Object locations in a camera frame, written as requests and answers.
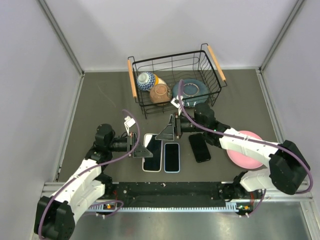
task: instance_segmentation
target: pink plate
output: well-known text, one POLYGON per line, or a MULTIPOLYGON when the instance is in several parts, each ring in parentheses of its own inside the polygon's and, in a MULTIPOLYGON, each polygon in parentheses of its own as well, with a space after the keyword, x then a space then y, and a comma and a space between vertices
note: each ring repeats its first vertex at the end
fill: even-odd
MULTIPOLYGON (((261 137, 259 137, 257 134, 251 131, 239 131, 239 132, 242 134, 246 134, 250 137, 254 137, 256 139, 262 140, 261 137)), ((244 169, 257 169, 263 165, 261 162, 254 160, 251 157, 245 156, 242 153, 237 151, 227 150, 226 153, 228 154, 232 162, 234 162, 236 165, 244 169)))

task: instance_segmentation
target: white wall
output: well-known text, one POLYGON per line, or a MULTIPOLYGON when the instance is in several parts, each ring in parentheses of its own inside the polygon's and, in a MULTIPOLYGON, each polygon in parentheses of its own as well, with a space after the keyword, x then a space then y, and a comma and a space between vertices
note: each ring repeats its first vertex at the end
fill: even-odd
POLYGON ((306 0, 265 70, 284 135, 311 166, 320 209, 320 1, 306 0))
POLYGON ((46 0, 86 71, 200 49, 224 68, 261 66, 296 0, 46 0))
POLYGON ((1 0, 0 33, 0 238, 25 240, 80 77, 36 0, 1 0))

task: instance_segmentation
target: smartphone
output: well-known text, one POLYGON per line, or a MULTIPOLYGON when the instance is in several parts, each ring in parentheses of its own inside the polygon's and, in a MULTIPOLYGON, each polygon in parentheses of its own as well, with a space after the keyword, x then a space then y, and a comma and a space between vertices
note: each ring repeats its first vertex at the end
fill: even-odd
POLYGON ((142 170, 145 172, 160 172, 162 167, 163 141, 156 140, 157 134, 144 135, 143 146, 148 149, 153 157, 142 158, 142 170))
POLYGON ((202 133, 190 135, 189 142, 197 163, 203 163, 211 159, 210 152, 202 133))
POLYGON ((178 143, 164 145, 164 171, 166 173, 180 172, 180 146, 178 143))

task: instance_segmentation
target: gray floor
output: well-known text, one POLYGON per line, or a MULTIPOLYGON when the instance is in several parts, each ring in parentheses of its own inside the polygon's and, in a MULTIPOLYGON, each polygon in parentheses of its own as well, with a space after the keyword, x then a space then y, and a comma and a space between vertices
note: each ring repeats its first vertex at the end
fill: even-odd
POLYGON ((311 236, 299 202, 266 202, 250 218, 222 212, 120 212, 105 220, 83 216, 71 239, 311 240, 311 236))
MULTIPOLYGON (((225 70, 228 86, 222 89, 213 109, 217 120, 237 130, 248 130, 266 141, 276 141, 266 103, 255 70, 225 70)), ((59 181, 65 182, 79 167, 92 146, 96 128, 111 124, 117 135, 124 131, 121 109, 132 112, 143 135, 159 133, 168 123, 169 114, 142 115, 135 103, 127 72, 86 73, 77 104, 59 181)), ((202 182, 232 181, 243 169, 233 164, 226 151, 209 146, 211 160, 197 163, 190 148, 188 134, 179 141, 181 171, 170 174, 163 171, 142 171, 142 160, 128 158, 106 168, 114 181, 121 182, 202 182)))

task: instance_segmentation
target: dish rack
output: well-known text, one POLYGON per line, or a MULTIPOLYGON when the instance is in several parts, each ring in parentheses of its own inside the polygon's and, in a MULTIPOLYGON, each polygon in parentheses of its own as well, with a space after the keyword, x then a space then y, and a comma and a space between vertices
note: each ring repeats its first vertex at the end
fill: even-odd
POLYGON ((223 87, 227 86, 226 77, 222 72, 220 65, 212 48, 203 43, 201 49, 197 51, 189 51, 178 54, 159 56, 144 60, 135 60, 134 56, 128 57, 127 61, 132 95, 135 102, 141 107, 142 114, 147 119, 148 114, 155 114, 177 109, 170 101, 152 103, 150 93, 142 91, 138 88, 138 75, 143 72, 152 72, 165 83, 172 90, 173 87, 181 79, 197 79, 205 84, 209 93, 197 96, 186 97, 183 100, 189 100, 198 97, 208 96, 207 102, 213 106, 223 87), (206 53, 203 49, 206 46, 209 54, 212 57, 214 65, 220 75, 223 85, 220 83, 216 71, 206 53))

